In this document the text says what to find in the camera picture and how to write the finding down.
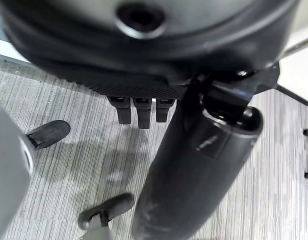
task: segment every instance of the bolt hole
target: bolt hole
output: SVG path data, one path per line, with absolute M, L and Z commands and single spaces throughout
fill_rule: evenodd
M 163 32 L 159 31 L 159 29 L 165 22 L 165 16 L 162 11 L 155 7 L 141 3 L 124 4 L 118 8 L 116 15 L 119 23 L 118 27 L 130 37 L 153 38 Z M 135 32 L 131 33 L 131 30 L 138 33 L 138 35 L 143 34 L 143 36 L 136 37 Z

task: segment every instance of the striped carpet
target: striped carpet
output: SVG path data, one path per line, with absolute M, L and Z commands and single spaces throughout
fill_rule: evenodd
M 76 240 L 78 214 L 119 193 L 138 196 L 167 124 L 119 125 L 103 96 L 45 72 L 0 60 L 0 104 L 25 132 L 70 123 L 64 140 L 37 153 L 30 188 L 5 240 Z M 271 90 L 254 97 L 265 126 L 250 160 L 195 240 L 308 240 L 308 107 Z M 111 224 L 132 239 L 133 211 Z

